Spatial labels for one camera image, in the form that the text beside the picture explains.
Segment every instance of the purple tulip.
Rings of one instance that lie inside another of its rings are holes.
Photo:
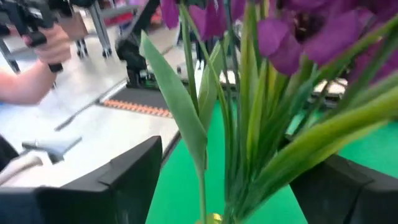
[[[231,17],[233,21],[243,16],[245,0],[231,0]],[[176,0],[160,0],[162,17],[169,29],[179,23]],[[202,40],[221,36],[227,29],[223,0],[208,0],[206,8],[189,6],[189,13],[199,30]]]
[[[271,0],[271,17],[258,23],[260,53],[288,76],[299,68],[303,53],[322,66],[355,43],[370,18],[383,22],[394,16],[398,4],[388,1],[391,7],[375,0],[366,3],[359,0],[285,0],[282,14],[276,16],[275,0]],[[349,80],[358,78],[376,48],[372,46],[355,60],[356,66],[348,74]],[[385,77],[396,65],[398,52],[383,66],[374,81]]]
[[[245,0],[231,0],[231,17],[236,21],[243,16]],[[205,9],[190,6],[190,15],[202,40],[220,37],[227,30],[223,0],[209,0]]]
[[[298,35],[301,29],[316,30],[316,27],[300,27],[300,24],[292,27],[291,22],[282,19],[266,19],[258,23],[259,50],[285,75],[290,76],[297,71],[303,52],[322,66],[358,40],[365,26],[364,17],[370,15],[364,9],[348,11],[326,21],[319,32],[308,37]]]
[[[169,29],[176,28],[179,23],[179,10],[175,0],[160,0],[162,19]]]

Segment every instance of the black equipment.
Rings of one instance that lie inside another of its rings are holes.
[[[62,187],[1,187],[0,223],[145,223],[161,163],[154,136]]]
[[[72,11],[66,1],[46,0],[1,0],[0,11],[5,12],[9,22],[20,35],[30,39],[29,47],[36,47],[47,42],[39,28],[50,29],[57,22],[57,16],[71,17]],[[49,65],[51,72],[63,70],[62,64]]]

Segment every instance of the floor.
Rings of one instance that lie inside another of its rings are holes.
[[[87,19],[87,26],[92,27]],[[108,30],[111,42],[117,35],[116,28]],[[174,43],[174,30],[161,29],[151,38],[160,51]],[[10,48],[20,47],[19,40],[9,39]],[[0,133],[19,151],[26,139],[53,133],[80,108],[97,99],[126,78],[126,69],[116,54],[104,59],[98,39],[86,40],[89,57],[79,59],[72,45],[72,59],[63,64],[58,74],[57,88],[52,90],[37,106],[0,105]],[[172,64],[183,62],[183,52],[171,51],[165,56]],[[18,61],[21,70],[27,69],[33,60]],[[0,67],[11,71],[6,61],[0,59]],[[116,109],[91,106],[65,129],[63,133],[81,134],[83,140],[65,155],[65,161],[47,168],[34,169],[27,177],[11,185],[61,186],[108,162],[124,151],[153,135],[161,135],[163,147],[177,132],[174,120]]]

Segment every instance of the camera grip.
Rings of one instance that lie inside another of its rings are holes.
[[[29,47],[37,47],[47,42],[47,38],[45,38],[44,34],[41,32],[31,32],[28,34],[28,36],[30,39]],[[53,73],[62,72],[63,70],[62,64],[60,63],[49,65],[49,67]]]
[[[62,72],[62,70],[63,70],[61,63],[49,65],[49,67],[50,67],[51,72],[53,72],[53,73]]]

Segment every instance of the orange strip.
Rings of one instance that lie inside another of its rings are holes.
[[[147,105],[139,105],[136,103],[129,103],[129,102],[123,102],[123,101],[118,101],[118,100],[106,100],[103,102],[103,104],[108,107],[129,110],[129,111],[133,111],[133,112],[137,112],[137,113],[161,116],[164,118],[172,118],[173,117],[169,110],[165,110],[163,108],[147,106]]]

